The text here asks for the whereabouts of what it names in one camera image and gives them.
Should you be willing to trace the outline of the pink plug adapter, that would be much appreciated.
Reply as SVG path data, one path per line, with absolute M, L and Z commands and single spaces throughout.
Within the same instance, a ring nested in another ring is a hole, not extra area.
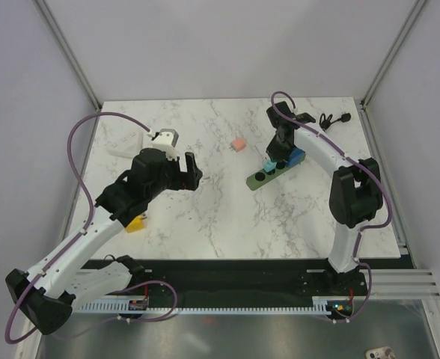
M 238 153 L 246 148 L 246 142 L 242 138 L 236 138 L 230 143 L 230 148 Z

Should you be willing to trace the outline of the aluminium frame rail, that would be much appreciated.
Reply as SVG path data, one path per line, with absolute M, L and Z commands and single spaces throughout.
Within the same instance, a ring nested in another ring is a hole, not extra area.
M 405 45 L 418 19 L 421 17 L 422 13 L 425 11 L 429 3 L 430 1 L 428 0 L 414 1 L 411 9 L 409 10 L 406 18 L 403 21 L 403 24 L 400 27 L 400 30 L 397 32 L 397 35 L 394 38 L 393 43 L 386 52 L 386 55 L 383 58 L 382 63 L 379 66 L 379 69 L 376 71 L 376 74 L 373 77 L 372 82 L 367 88 L 365 95 L 363 95 L 363 97 L 359 100 L 359 105 L 362 108 L 366 108 L 372 101 L 384 77 L 390 70 L 397 56 L 400 54 L 400 50 Z
M 82 89 L 83 94 L 87 97 L 89 103 L 94 107 L 94 109 L 100 111 L 102 108 L 102 103 L 95 94 L 91 83 L 85 75 L 85 71 L 82 69 L 81 64 L 75 56 L 48 2 L 45 0 L 33 0 L 32 3 L 36 7 L 37 12 L 40 14 L 41 19 L 45 22 L 46 27 L 49 29 L 53 40 L 61 51 L 61 54 L 64 56 L 64 59 L 76 78 L 80 88 Z

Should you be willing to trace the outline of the aluminium frame rail right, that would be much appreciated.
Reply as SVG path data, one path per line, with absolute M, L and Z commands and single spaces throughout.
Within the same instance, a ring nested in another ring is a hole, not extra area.
M 367 88 L 365 95 L 363 95 L 363 97 L 359 100 L 359 105 L 362 108 L 366 108 L 372 101 L 384 77 L 390 70 L 397 56 L 400 54 L 400 50 L 405 45 L 418 19 L 421 17 L 422 13 L 425 11 L 429 3 L 430 1 L 428 0 L 414 1 L 411 9 L 409 10 L 406 18 L 403 21 L 403 24 L 400 27 L 400 30 L 397 32 L 397 35 L 394 38 L 393 43 L 386 52 L 386 55 L 383 58 L 382 63 L 379 66 L 379 69 L 376 71 L 376 74 L 373 77 L 372 82 Z

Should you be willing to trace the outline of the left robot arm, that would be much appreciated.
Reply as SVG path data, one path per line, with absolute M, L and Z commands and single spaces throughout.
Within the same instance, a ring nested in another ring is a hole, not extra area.
M 164 190 L 198 188 L 203 176 L 194 153 L 185 154 L 186 171 L 179 159 L 166 152 L 143 149 L 96 199 L 85 224 L 28 271 L 12 270 L 5 278 L 16 308 L 44 335 L 56 332 L 72 312 L 101 296 L 144 288 L 144 267 L 128 255 L 81 280 L 76 273 L 110 239 L 125 230 Z

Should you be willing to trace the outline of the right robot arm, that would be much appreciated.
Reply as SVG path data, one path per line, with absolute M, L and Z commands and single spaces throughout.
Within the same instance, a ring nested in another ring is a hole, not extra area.
M 381 184 L 379 164 L 373 158 L 354 159 L 346 154 L 308 113 L 297 114 L 294 102 L 273 102 L 266 114 L 275 135 L 266 148 L 267 173 L 287 168 L 298 152 L 310 156 L 331 178 L 329 210 L 336 221 L 334 243 L 319 282 L 327 292 L 341 294 L 360 286 L 364 264 L 358 251 L 365 230 L 383 206 L 390 206 Z

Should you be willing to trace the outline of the aluminium frame rail left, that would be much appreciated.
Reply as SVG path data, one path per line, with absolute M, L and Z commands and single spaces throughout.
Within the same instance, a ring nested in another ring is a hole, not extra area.
M 100 111 L 102 108 L 102 103 L 95 94 L 91 83 L 85 75 L 85 71 L 82 69 L 81 64 L 75 56 L 48 2 L 45 0 L 33 0 L 32 3 L 36 7 L 37 12 L 40 14 L 41 19 L 45 22 L 46 27 L 49 29 L 53 40 L 61 51 L 61 54 L 64 56 L 64 59 L 76 78 L 80 88 L 82 89 L 83 94 L 87 97 L 89 103 L 94 107 L 94 109 Z

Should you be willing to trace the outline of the yellow plug adapter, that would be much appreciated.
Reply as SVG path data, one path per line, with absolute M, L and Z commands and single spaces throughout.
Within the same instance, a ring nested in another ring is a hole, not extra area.
M 146 219 L 147 219 L 147 215 L 145 213 L 136 216 L 125 227 L 125 231 L 127 233 L 134 233 L 134 232 L 138 232 L 139 230 L 143 230 L 145 228 L 145 220 Z

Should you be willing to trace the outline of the blue cube socket adapter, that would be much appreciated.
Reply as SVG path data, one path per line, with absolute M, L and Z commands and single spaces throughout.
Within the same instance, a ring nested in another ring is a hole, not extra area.
M 287 167 L 292 168 L 300 164 L 305 159 L 305 152 L 299 148 L 295 148 L 287 160 Z

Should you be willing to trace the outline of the teal USB plug adapter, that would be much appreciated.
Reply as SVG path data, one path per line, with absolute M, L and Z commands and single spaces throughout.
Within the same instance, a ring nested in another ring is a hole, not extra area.
M 273 175 L 275 170 L 276 170 L 276 165 L 277 162 L 268 160 L 264 163 L 263 165 L 263 171 L 267 174 L 267 175 Z

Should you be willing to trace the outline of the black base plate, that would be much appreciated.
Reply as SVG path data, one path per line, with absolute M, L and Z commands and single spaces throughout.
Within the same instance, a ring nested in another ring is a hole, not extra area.
M 340 294 L 327 292 L 319 275 L 327 260 L 132 260 L 128 295 L 144 291 L 155 304 L 310 304 L 314 297 L 360 298 L 369 280 Z

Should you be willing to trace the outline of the green power strip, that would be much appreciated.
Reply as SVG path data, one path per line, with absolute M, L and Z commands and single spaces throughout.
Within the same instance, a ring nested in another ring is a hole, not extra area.
M 262 186 L 270 183 L 280 175 L 285 174 L 289 170 L 292 170 L 293 168 L 294 166 L 287 167 L 281 164 L 280 167 L 278 167 L 277 165 L 271 171 L 265 171 L 264 169 L 261 169 L 247 177 L 245 183 L 251 191 L 256 191 Z

